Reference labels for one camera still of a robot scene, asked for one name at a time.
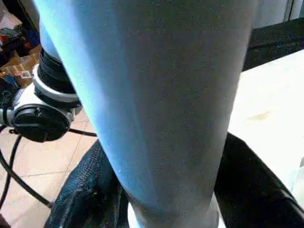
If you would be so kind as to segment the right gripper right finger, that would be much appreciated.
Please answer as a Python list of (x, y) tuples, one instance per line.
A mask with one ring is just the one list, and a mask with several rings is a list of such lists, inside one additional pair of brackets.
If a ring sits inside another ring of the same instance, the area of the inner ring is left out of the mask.
[(304, 210), (255, 152), (228, 133), (214, 188), (228, 228), (302, 228)]

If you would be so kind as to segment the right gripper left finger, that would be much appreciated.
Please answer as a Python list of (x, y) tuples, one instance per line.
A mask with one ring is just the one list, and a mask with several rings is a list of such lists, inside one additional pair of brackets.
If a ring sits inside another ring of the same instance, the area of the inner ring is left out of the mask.
[(71, 171), (45, 222), (47, 228), (127, 228), (128, 199), (96, 141)]

